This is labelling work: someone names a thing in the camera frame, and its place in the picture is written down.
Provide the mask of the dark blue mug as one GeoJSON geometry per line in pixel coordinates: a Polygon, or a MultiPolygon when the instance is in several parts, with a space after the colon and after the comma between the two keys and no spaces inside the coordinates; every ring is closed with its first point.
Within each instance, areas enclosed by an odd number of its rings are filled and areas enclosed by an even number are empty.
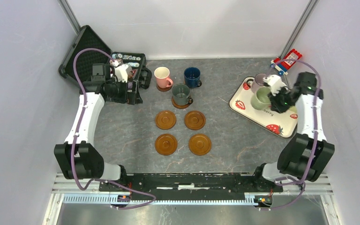
{"type": "Polygon", "coordinates": [[[201,71],[196,67],[188,67],[184,70],[184,81],[198,81],[201,77],[201,71]]]}

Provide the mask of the light green mug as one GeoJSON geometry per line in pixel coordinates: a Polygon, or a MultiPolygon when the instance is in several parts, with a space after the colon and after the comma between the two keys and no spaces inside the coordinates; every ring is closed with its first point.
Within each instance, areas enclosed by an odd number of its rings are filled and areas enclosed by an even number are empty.
{"type": "Polygon", "coordinates": [[[256,110],[264,110],[271,105],[268,95],[271,93],[270,88],[261,87],[252,96],[250,104],[256,110]]]}

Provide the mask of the grooved wooden coaster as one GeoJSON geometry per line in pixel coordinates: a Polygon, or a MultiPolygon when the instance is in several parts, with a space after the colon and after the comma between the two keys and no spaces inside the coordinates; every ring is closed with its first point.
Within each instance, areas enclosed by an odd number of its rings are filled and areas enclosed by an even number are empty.
{"type": "Polygon", "coordinates": [[[174,99],[172,98],[171,99],[171,102],[172,102],[172,105],[175,107],[175,108],[178,108],[178,109],[185,109],[185,108],[188,108],[190,106],[190,104],[186,104],[186,105],[178,105],[175,103],[174,99]]]}

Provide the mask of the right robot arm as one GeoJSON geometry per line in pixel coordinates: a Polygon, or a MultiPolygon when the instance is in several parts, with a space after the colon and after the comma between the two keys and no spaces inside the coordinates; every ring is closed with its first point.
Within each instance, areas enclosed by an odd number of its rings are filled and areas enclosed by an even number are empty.
{"type": "Polygon", "coordinates": [[[282,186],[286,179],[291,185],[316,181],[335,152],[335,146],[327,142],[323,132],[323,90],[319,75],[299,73],[291,90],[278,75],[266,76],[263,84],[270,89],[267,97],[272,110],[284,113],[295,106],[298,122],[296,134],[281,151],[277,162],[257,167],[252,178],[253,188],[264,191],[271,182],[282,186]]]}

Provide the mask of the dark brown coaster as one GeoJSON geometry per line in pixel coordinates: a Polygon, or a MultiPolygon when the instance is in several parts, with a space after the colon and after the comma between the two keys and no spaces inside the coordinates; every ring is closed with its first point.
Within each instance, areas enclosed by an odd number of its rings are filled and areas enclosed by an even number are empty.
{"type": "Polygon", "coordinates": [[[161,88],[158,85],[156,85],[156,88],[161,92],[166,92],[166,91],[169,91],[172,87],[161,88]]]}

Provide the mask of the dark green mug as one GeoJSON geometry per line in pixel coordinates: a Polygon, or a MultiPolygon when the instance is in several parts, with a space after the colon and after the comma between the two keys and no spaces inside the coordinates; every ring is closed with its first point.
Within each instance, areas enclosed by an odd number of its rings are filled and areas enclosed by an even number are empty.
{"type": "Polygon", "coordinates": [[[190,88],[185,84],[176,84],[172,88],[174,103],[178,106],[190,105],[194,102],[190,95],[190,88]]]}

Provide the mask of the pink mug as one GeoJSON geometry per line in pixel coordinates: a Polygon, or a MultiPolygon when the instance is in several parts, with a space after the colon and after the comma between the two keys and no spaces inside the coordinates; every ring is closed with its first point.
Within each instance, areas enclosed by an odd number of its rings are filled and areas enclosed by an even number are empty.
{"type": "Polygon", "coordinates": [[[154,76],[157,81],[159,88],[171,88],[173,86],[173,81],[170,78],[170,70],[166,67],[158,67],[154,71],[154,76]]]}

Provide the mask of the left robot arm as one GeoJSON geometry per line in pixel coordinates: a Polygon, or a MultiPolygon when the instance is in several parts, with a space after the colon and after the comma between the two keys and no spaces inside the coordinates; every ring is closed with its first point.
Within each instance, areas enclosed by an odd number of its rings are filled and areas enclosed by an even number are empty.
{"type": "Polygon", "coordinates": [[[98,63],[90,78],[81,82],[79,107],[74,123],[63,144],[54,147],[54,156],[67,180],[111,180],[117,191],[128,187],[121,165],[106,163],[94,147],[97,121],[106,101],[140,104],[139,86],[148,88],[151,71],[139,63],[114,67],[98,63]]]}

